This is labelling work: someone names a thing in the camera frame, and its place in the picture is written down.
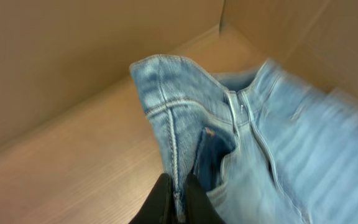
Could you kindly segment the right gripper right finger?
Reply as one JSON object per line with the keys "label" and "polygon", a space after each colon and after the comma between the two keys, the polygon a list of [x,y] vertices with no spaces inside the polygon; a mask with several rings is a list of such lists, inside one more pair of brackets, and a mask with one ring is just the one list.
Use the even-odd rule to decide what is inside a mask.
{"label": "right gripper right finger", "polygon": [[184,189],[186,223],[224,224],[195,175],[188,174]]}

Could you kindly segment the light blue denim jeans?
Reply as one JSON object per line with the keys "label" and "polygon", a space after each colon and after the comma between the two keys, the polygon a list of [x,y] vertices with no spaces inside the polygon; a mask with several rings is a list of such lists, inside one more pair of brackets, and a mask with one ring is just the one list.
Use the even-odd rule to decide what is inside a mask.
{"label": "light blue denim jeans", "polygon": [[130,67],[172,178],[178,223],[194,174],[226,223],[358,223],[358,103],[268,60],[211,75],[153,55]]}

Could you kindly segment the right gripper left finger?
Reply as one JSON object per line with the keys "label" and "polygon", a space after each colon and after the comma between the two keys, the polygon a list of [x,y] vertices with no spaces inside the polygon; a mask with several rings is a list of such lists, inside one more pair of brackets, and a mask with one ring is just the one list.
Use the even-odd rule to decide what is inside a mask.
{"label": "right gripper left finger", "polygon": [[161,174],[147,196],[140,210],[129,224],[171,224],[173,223],[172,178]]}

